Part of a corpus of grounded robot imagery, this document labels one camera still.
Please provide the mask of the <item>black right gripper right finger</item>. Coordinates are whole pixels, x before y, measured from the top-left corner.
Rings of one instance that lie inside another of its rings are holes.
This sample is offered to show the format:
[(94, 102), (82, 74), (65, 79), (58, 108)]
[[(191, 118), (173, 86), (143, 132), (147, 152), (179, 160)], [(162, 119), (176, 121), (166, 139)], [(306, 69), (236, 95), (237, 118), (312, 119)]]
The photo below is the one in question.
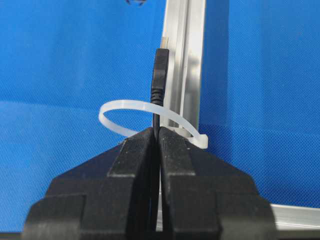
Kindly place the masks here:
[(171, 240), (275, 240), (270, 203), (253, 178), (162, 127), (163, 231)]

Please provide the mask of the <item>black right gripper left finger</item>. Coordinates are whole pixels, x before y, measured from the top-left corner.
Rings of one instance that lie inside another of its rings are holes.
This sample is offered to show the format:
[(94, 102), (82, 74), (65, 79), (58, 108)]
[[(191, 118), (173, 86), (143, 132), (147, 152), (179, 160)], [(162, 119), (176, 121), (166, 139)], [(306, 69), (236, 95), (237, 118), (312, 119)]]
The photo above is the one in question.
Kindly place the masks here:
[(152, 193), (154, 131), (56, 176), (33, 204), (24, 240), (139, 240), (156, 229)]

